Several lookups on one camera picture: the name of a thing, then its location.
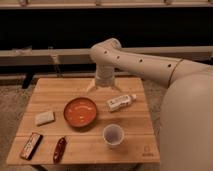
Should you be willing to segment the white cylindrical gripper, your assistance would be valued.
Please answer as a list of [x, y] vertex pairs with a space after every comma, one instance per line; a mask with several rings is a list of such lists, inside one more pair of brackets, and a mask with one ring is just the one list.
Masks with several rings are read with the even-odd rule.
[[[108, 87], [111, 86], [113, 90], [121, 92], [122, 90], [114, 85], [115, 82], [115, 75], [114, 75], [114, 68], [110, 66], [104, 65], [96, 65], [96, 73], [95, 73], [95, 84], [101, 87]], [[86, 89], [86, 92], [93, 92], [97, 89], [94, 85], [89, 85]]]

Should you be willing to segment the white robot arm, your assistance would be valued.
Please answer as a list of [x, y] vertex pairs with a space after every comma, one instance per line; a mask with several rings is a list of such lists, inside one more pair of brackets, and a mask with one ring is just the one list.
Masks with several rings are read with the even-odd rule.
[[213, 66], [128, 53], [110, 38], [93, 45], [95, 84], [112, 86], [116, 68], [167, 88], [161, 106], [159, 171], [213, 171]]

